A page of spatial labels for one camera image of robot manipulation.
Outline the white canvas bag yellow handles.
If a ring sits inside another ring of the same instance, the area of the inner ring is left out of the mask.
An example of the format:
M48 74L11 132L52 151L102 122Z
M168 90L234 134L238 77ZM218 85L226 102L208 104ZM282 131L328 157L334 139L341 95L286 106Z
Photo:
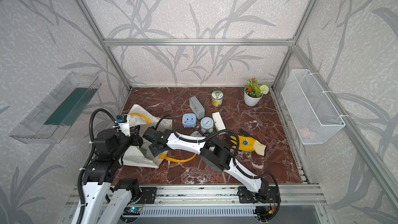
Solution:
M160 120L160 117L153 116L138 104L133 105L128 115L130 127L140 126L140 137L142 138L145 131L149 127L155 127ZM143 138L141 147L130 146L123 156L123 164L131 167L158 169L163 159L159 159L159 155L152 154L149 149L150 145L151 142Z

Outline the light blue square clock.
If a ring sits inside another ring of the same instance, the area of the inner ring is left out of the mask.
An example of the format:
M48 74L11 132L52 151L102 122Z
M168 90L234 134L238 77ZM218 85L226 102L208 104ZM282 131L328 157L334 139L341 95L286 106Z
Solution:
M197 124L197 117L194 113L187 113L182 116L182 125L184 128L194 128Z

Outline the blue round alarm clock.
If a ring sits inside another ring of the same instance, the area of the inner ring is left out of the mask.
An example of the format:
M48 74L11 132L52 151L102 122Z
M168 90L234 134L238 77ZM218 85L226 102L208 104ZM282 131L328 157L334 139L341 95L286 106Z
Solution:
M210 117L204 117L200 122L201 132L202 133L213 133L214 131L214 121Z

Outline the grey square alarm clock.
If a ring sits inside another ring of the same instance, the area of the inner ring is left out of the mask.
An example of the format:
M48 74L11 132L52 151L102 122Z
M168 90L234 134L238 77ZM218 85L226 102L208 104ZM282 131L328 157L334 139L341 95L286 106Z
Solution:
M197 97L193 96L189 99L189 105L192 112L196 115L198 120L201 120L205 117L205 108L197 99Z

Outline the white rectangular alarm clock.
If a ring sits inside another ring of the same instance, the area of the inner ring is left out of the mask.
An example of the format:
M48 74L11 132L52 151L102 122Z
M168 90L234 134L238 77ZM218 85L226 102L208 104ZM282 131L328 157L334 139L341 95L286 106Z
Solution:
M212 119L214 121L214 125L215 125L215 128L216 128L217 131L222 131L222 130L226 129L225 124L224 124L224 122L222 120L222 117L221 117L219 112L213 113L212 114Z

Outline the small white button clock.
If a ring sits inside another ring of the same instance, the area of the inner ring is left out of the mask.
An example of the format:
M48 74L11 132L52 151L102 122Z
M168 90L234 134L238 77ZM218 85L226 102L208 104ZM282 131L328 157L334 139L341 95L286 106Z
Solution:
M190 134L190 136L195 137L195 138L202 138L202 134L199 131L194 131Z

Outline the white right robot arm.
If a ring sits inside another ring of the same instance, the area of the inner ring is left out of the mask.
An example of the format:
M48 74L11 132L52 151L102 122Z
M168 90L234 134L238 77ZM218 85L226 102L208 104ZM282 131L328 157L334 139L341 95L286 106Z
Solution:
M243 187L240 187L237 195L242 203L268 203L263 210L256 210L257 219L261 222L273 219L280 209L280 189L276 178L271 172L256 175L236 160L239 144L236 144L234 152L218 138L218 135L229 133L238 139L238 135L232 130L221 130L206 137L193 137L178 133L175 129L175 118L172 118L172 128L164 131L158 130L158 126L149 127L143 134L143 138L151 143L150 151L157 155L167 150L184 150L199 155L201 159L214 171L227 173L237 179Z

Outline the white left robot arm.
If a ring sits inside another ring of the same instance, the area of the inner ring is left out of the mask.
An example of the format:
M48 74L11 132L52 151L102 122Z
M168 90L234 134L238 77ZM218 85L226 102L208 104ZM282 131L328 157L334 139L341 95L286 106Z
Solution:
M97 113L105 113L114 127L94 135L93 121ZM89 120L91 152L78 176L79 202L74 224L116 224L130 203L143 196L136 179L122 179L115 187L112 182L123 165L123 156L131 146L141 147L138 125L130 127L127 115L116 117L102 108L95 110Z

